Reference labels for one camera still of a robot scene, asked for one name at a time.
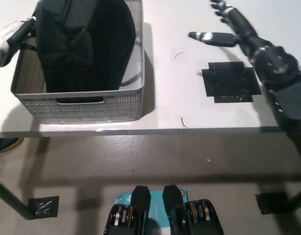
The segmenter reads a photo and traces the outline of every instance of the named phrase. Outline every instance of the gray storage basket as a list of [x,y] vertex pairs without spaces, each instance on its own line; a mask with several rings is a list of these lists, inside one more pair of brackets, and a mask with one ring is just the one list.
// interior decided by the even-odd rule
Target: gray storage basket
[[[136,40],[125,74],[132,76],[135,87],[118,91],[46,93],[45,81],[37,53],[22,50],[18,59],[11,92],[42,124],[88,124],[132,121],[142,116],[144,91],[144,47],[142,0],[126,0],[132,13]],[[61,104],[56,98],[103,97],[100,103]]]

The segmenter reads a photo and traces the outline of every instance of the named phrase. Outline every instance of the basket handle hole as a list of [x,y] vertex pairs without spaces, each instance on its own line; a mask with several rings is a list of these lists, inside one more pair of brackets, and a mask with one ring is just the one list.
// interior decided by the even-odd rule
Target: basket handle hole
[[103,97],[77,97],[77,98],[57,98],[57,103],[59,104],[87,104],[87,103],[95,103],[95,104],[103,104]]

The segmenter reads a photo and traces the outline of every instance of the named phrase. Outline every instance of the robotic hand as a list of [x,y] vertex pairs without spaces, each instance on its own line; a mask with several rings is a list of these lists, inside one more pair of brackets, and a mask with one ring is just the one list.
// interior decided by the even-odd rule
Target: robotic hand
[[297,59],[260,38],[238,9],[223,0],[211,1],[216,15],[234,34],[191,32],[189,36],[211,46],[240,46],[266,88],[266,98],[279,126],[301,154],[301,67]]

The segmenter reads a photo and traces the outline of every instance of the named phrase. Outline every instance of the black tape cross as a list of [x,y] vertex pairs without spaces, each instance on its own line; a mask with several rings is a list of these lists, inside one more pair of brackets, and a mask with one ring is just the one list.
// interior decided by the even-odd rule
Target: black tape cross
[[208,63],[202,70],[207,97],[215,103],[253,102],[252,95],[261,94],[253,68],[243,62]]

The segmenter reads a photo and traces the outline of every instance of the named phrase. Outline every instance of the teal box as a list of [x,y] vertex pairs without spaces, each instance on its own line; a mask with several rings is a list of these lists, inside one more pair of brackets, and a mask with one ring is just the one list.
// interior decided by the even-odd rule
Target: teal box
[[[188,201],[187,190],[180,189],[183,201]],[[165,211],[164,202],[162,200],[163,190],[151,190],[150,213],[146,227],[146,234],[170,235],[169,220]],[[115,204],[130,205],[131,192],[126,192],[115,198]]]

